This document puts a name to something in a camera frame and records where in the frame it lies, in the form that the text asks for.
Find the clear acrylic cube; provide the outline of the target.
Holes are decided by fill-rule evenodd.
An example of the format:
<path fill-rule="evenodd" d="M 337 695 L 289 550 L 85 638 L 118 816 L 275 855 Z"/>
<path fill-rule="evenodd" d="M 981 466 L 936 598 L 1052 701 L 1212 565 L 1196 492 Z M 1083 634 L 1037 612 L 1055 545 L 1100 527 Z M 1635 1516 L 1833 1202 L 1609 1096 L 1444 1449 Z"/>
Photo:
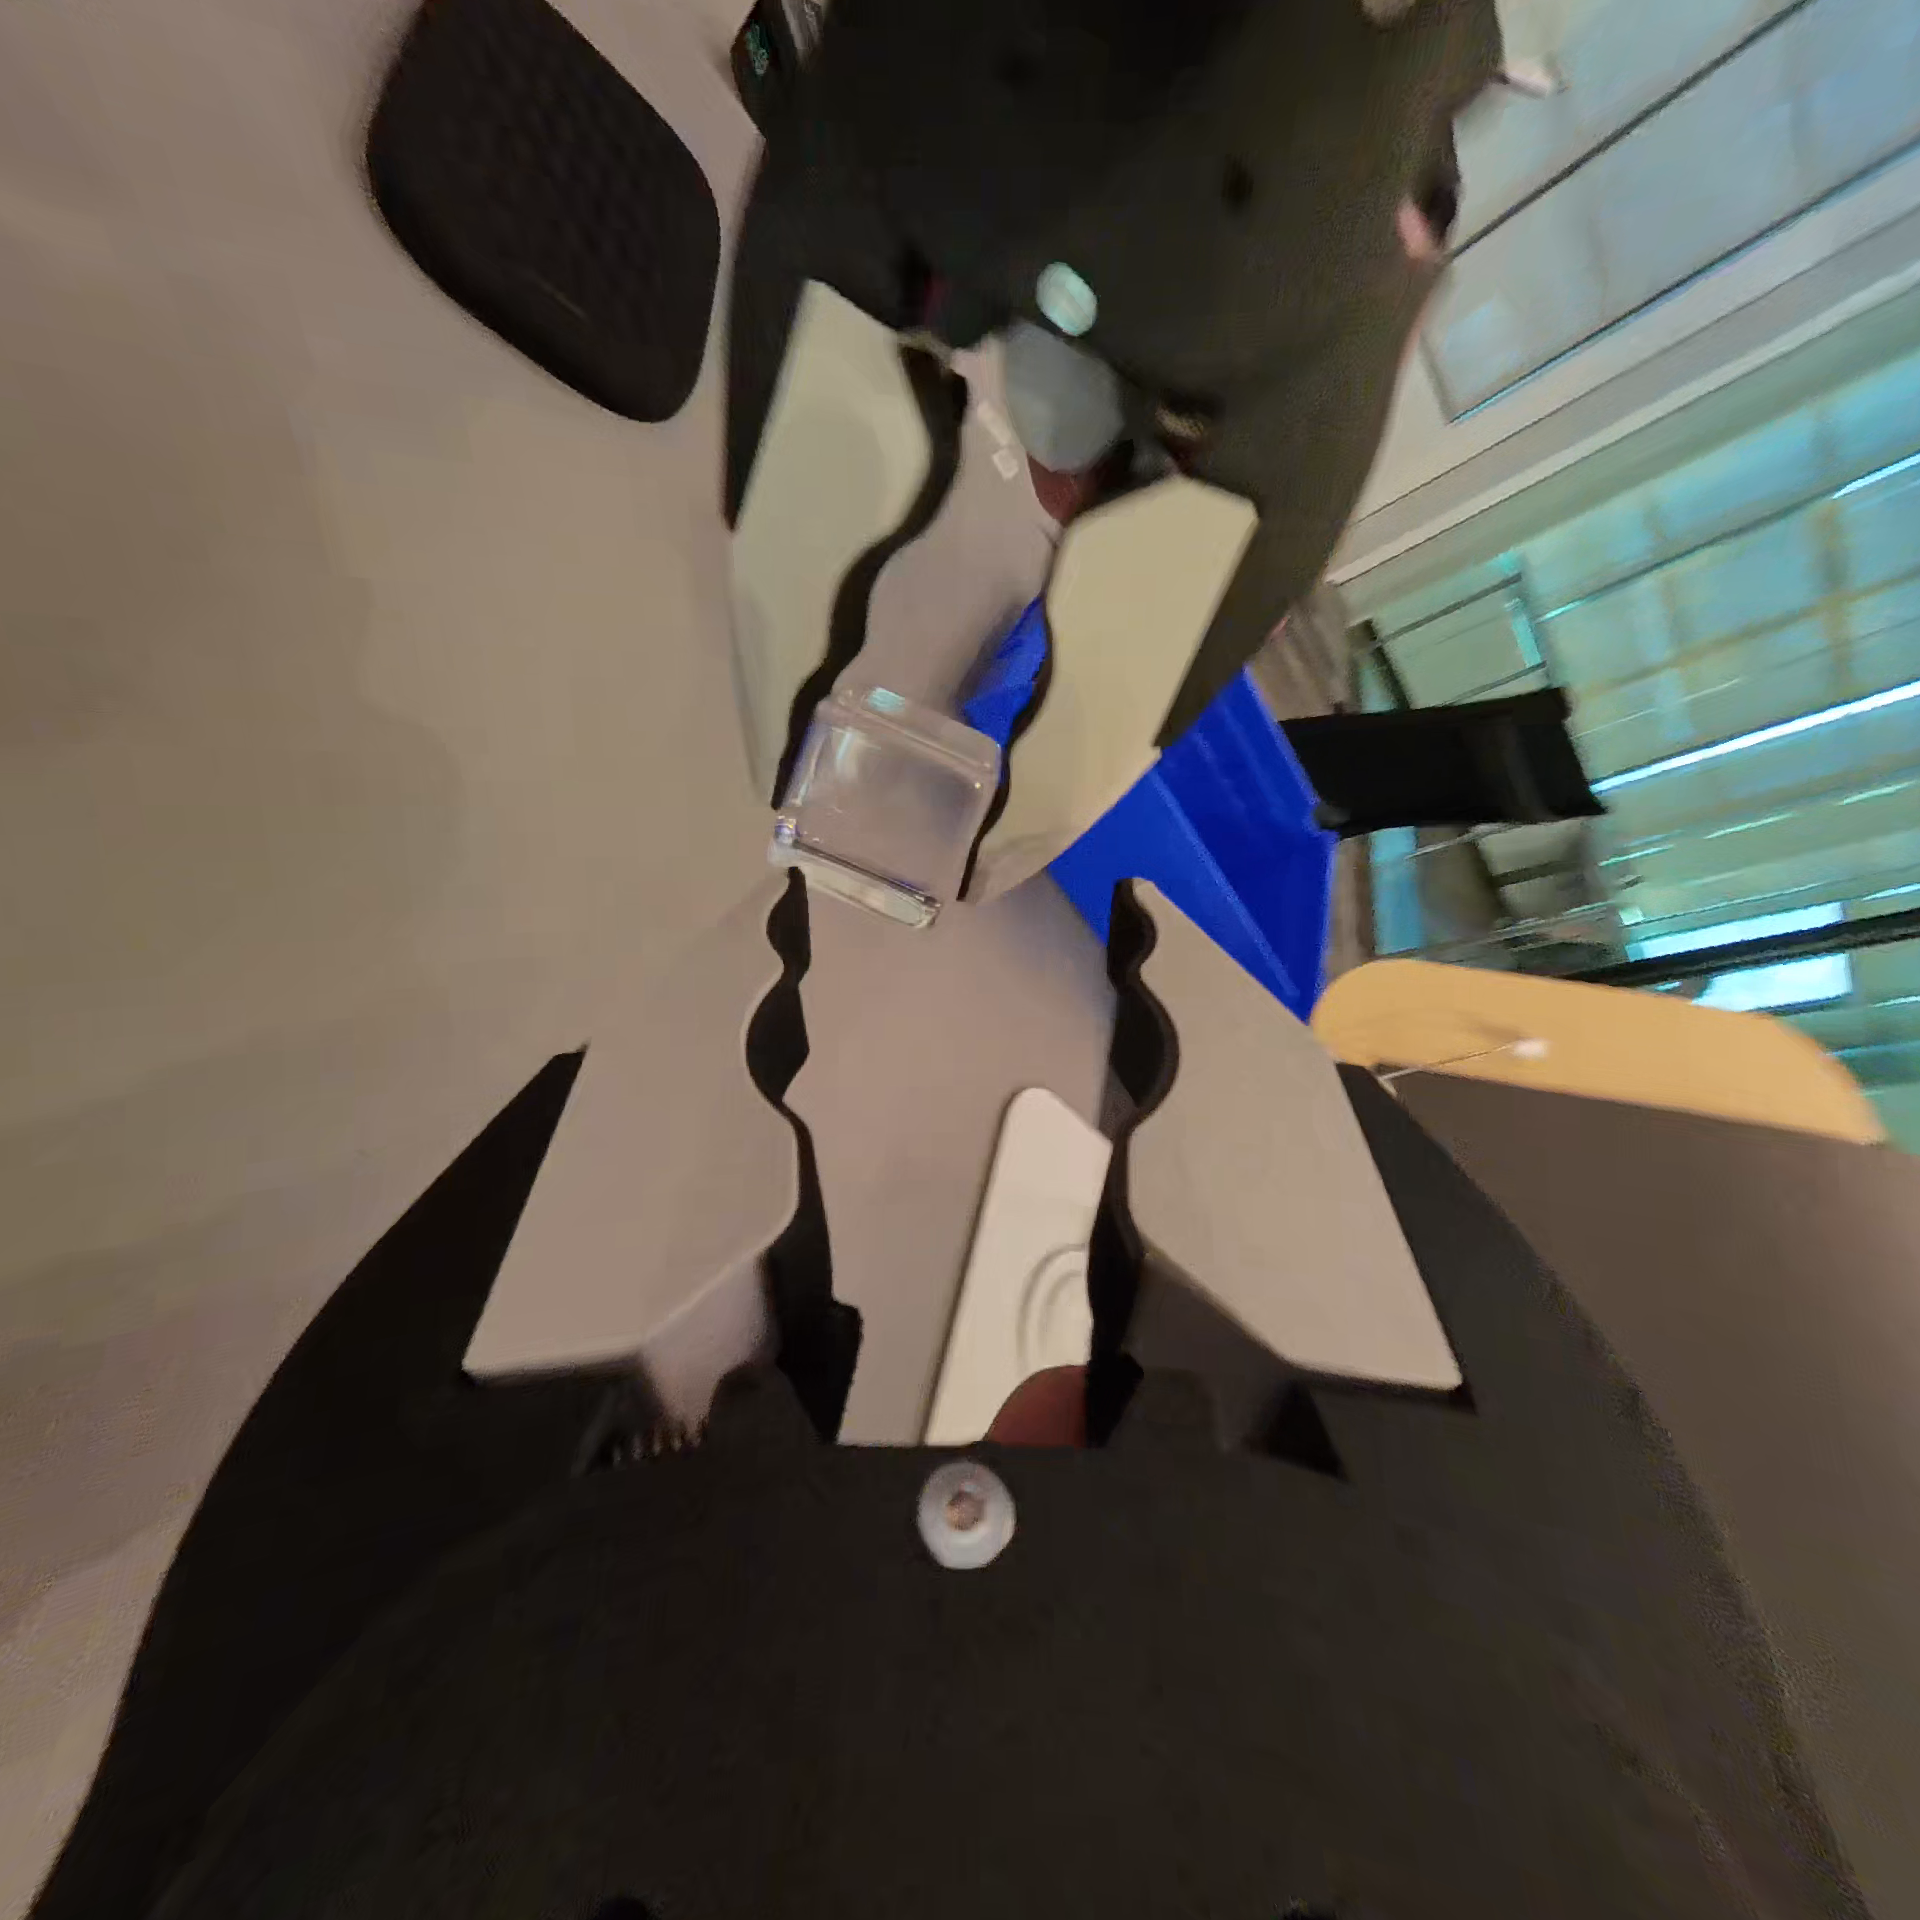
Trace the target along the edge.
<path fill-rule="evenodd" d="M 999 770 L 991 735 L 881 685 L 837 687 L 810 714 L 767 863 L 922 932 L 964 886 Z"/>

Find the black monitor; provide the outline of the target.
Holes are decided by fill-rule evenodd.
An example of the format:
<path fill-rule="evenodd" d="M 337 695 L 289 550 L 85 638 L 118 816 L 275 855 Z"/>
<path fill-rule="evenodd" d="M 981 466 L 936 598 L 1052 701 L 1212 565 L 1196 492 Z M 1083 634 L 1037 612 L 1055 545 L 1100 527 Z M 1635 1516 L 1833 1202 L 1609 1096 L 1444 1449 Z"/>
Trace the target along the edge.
<path fill-rule="evenodd" d="M 1526 828 L 1604 816 L 1556 685 L 1439 707 L 1285 719 L 1321 827 Z"/>

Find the white rounded flat pad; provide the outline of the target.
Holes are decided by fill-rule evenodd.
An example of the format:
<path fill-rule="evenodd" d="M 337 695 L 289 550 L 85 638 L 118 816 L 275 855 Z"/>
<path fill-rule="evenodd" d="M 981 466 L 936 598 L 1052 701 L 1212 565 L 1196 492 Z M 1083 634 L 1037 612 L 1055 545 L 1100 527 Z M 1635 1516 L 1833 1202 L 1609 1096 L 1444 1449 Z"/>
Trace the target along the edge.
<path fill-rule="evenodd" d="M 1003 1110 L 950 1312 L 925 1445 L 963 1446 L 1038 1372 L 1091 1357 L 1090 1244 L 1110 1139 L 1057 1094 Z"/>

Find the blue plastic bin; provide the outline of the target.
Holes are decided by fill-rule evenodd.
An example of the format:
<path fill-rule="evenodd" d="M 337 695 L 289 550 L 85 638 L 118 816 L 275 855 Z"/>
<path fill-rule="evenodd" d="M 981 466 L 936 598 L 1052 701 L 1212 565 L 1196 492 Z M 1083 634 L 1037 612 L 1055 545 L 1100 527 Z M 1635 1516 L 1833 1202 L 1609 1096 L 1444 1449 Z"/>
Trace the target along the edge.
<path fill-rule="evenodd" d="M 1252 669 L 1048 863 L 1110 936 L 1121 881 L 1152 884 L 1295 1017 L 1325 989 L 1336 838 Z"/>

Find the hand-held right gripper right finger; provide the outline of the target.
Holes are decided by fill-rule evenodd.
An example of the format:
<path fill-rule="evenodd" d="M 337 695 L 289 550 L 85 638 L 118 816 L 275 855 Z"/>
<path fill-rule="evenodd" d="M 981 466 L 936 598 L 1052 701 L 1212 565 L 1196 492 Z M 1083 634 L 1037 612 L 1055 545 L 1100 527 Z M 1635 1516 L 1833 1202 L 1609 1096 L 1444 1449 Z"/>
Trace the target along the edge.
<path fill-rule="evenodd" d="M 1110 1173 L 1091 1367 L 1453 1395 L 1443 1327 L 1330 1055 L 1159 888 L 1110 912 Z"/>

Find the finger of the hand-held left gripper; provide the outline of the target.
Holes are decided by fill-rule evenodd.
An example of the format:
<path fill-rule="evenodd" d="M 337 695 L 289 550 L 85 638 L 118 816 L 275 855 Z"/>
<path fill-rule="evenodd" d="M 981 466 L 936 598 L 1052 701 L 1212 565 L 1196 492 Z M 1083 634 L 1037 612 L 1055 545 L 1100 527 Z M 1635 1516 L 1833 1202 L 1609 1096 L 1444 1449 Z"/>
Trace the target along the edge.
<path fill-rule="evenodd" d="M 945 505 L 963 422 L 945 348 L 804 280 L 728 542 L 732 691 L 767 820 L 866 641 L 876 572 Z"/>
<path fill-rule="evenodd" d="M 1259 522 L 1220 488 L 1138 488 L 1062 530 L 1043 590 L 1046 671 L 1001 756 L 967 900 L 1037 876 L 1152 770 Z"/>

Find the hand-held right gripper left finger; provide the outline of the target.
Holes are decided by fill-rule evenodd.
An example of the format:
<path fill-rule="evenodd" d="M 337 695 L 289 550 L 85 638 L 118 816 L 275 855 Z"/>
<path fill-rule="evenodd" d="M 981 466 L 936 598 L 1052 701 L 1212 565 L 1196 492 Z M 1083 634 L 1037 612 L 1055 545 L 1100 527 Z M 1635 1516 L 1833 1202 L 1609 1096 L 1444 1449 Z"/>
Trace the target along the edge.
<path fill-rule="evenodd" d="M 764 1257 L 802 1202 L 810 913 L 770 870 L 612 1002 L 468 1337 L 471 1378 L 721 1378 L 767 1357 Z"/>

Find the black board with wooden edge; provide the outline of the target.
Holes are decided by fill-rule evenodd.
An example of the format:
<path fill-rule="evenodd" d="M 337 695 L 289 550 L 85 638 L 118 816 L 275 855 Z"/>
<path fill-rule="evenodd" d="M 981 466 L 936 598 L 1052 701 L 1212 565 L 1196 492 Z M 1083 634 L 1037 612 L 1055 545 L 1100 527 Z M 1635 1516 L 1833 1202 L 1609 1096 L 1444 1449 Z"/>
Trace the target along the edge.
<path fill-rule="evenodd" d="M 1606 1335 L 1724 1529 L 1876 1915 L 1917 1910 L 1917 1173 L 1782 1019 L 1405 958 L 1310 1025 Z"/>

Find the black mesh pad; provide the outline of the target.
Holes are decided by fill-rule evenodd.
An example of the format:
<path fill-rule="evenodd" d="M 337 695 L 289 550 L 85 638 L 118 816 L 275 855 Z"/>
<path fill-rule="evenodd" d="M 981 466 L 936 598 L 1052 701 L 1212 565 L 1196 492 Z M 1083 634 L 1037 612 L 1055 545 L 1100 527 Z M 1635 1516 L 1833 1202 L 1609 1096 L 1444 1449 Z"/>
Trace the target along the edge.
<path fill-rule="evenodd" d="M 698 158 L 546 1 L 427 1 L 378 90 L 365 181 L 463 313 L 614 416 L 693 395 L 721 269 Z"/>

